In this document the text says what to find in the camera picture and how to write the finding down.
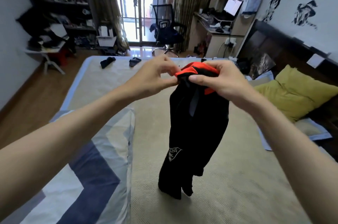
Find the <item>printed logo on garment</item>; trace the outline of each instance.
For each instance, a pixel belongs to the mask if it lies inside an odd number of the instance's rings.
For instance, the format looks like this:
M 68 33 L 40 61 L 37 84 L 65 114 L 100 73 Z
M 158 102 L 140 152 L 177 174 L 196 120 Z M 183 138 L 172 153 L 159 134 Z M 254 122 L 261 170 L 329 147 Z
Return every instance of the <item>printed logo on garment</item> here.
M 174 160 L 176 155 L 181 151 L 182 149 L 180 148 L 169 148 L 169 161 L 171 162 Z

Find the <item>laptop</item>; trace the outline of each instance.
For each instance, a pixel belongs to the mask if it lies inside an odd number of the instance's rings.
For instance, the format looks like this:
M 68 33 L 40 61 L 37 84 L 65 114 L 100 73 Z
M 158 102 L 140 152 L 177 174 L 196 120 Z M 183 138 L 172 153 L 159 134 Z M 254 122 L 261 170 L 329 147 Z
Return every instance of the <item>laptop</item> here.
M 215 18 L 218 21 L 232 21 L 234 20 L 243 1 L 228 0 L 222 12 L 215 13 Z

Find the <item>black wall sticker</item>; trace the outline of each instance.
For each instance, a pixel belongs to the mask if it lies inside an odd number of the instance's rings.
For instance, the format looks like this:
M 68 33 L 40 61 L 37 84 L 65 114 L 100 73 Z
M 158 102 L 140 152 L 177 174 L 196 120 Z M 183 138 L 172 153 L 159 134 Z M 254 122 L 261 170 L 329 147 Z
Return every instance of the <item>black wall sticker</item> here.
M 308 18 L 313 17 L 316 14 L 315 10 L 313 9 L 314 7 L 318 7 L 315 0 L 310 1 L 307 4 L 299 4 L 297 7 L 297 12 L 295 13 L 295 18 L 292 22 L 299 26 L 304 26 L 307 24 L 313 26 L 315 30 L 317 30 L 317 25 L 308 21 Z
M 263 22 L 268 23 L 273 18 L 273 13 L 278 8 L 281 0 L 271 0 L 270 6 L 265 12 L 265 16 L 263 18 Z

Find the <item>laptop screen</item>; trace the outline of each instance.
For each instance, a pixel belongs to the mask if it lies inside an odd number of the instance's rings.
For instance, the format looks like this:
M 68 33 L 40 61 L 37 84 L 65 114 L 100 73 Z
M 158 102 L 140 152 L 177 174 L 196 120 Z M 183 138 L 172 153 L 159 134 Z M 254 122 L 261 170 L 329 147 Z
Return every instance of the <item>laptop screen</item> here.
M 226 6 L 224 7 L 224 10 L 229 14 L 235 16 L 241 4 L 241 0 L 228 0 Z

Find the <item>wall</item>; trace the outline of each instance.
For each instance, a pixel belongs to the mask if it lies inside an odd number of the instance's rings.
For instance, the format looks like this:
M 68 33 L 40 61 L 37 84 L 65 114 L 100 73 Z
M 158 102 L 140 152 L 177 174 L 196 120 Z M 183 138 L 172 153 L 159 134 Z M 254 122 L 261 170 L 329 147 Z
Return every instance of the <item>wall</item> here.
M 266 10 L 270 7 L 271 0 L 263 0 L 258 10 L 256 17 L 262 19 Z M 275 9 L 272 19 L 268 21 L 268 24 L 276 27 L 285 34 L 291 37 L 296 37 L 304 41 L 307 45 L 316 47 L 323 52 L 332 54 L 330 58 L 338 61 L 338 40 L 336 35 L 338 34 L 338 1 L 337 0 L 315 0 L 317 7 L 313 4 L 308 4 L 305 7 L 312 8 L 315 11 L 315 15 L 309 17 L 307 21 L 317 26 L 310 26 L 309 23 L 304 25 L 296 25 L 293 23 L 295 13 L 299 4 L 303 4 L 304 7 L 312 0 L 281 0 L 279 6 Z
M 0 0 L 0 109 L 39 65 L 23 53 L 30 36 L 15 21 L 30 7 L 29 0 Z

